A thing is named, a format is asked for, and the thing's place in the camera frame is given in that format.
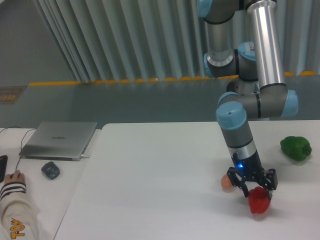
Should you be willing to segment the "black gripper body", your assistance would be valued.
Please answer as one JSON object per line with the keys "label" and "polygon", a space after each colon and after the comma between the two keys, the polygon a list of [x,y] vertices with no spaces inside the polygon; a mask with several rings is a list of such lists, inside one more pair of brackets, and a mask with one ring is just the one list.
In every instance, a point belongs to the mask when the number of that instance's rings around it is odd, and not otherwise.
{"label": "black gripper body", "polygon": [[264,177],[264,168],[257,151],[247,158],[240,158],[235,152],[232,157],[234,167],[231,167],[231,176],[233,179],[239,180],[237,176],[245,181],[257,182]]}

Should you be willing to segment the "person's right hand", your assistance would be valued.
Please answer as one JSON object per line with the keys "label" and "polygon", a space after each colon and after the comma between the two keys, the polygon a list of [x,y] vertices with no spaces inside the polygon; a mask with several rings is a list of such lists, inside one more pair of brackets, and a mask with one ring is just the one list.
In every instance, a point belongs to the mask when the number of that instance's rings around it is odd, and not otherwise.
{"label": "person's right hand", "polygon": [[23,173],[21,173],[20,170],[16,170],[14,173],[6,174],[4,177],[4,183],[5,184],[11,184],[11,183],[20,183],[20,184],[26,184],[26,178]]}

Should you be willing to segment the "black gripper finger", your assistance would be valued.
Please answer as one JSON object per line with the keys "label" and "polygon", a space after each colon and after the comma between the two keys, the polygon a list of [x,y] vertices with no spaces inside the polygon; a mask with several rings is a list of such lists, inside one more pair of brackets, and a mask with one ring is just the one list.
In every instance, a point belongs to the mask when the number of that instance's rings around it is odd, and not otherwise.
{"label": "black gripper finger", "polygon": [[276,190],[278,186],[276,170],[274,168],[270,168],[268,170],[261,169],[260,171],[254,171],[252,178],[254,179],[254,182],[265,190],[267,198],[271,200],[273,197],[273,191]]}
{"label": "black gripper finger", "polygon": [[244,197],[249,196],[249,190],[246,185],[246,178],[244,177],[243,170],[237,167],[229,167],[227,176],[234,187],[238,187],[242,190]]}

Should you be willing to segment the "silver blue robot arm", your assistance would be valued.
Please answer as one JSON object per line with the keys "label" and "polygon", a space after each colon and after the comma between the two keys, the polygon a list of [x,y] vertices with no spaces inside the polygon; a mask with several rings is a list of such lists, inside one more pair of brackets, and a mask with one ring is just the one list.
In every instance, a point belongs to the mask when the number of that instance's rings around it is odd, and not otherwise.
{"label": "silver blue robot arm", "polygon": [[[298,96],[284,80],[274,0],[199,0],[198,16],[205,21],[209,48],[204,68],[210,77],[235,76],[235,81],[258,83],[258,91],[240,94],[228,91],[218,100],[216,119],[233,166],[227,176],[234,187],[249,195],[247,182],[255,182],[271,199],[277,188],[275,169],[264,169],[249,126],[249,120],[289,117],[298,111]],[[237,11],[251,21],[253,50],[247,43],[232,49],[229,23]]]}

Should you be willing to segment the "cream sleeved forearm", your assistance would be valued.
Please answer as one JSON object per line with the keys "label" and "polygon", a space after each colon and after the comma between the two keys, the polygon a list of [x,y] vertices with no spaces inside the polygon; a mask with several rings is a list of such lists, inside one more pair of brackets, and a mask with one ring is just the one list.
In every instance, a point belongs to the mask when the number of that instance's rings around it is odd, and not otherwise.
{"label": "cream sleeved forearm", "polygon": [[0,190],[0,238],[38,240],[38,218],[25,183],[6,183]]}

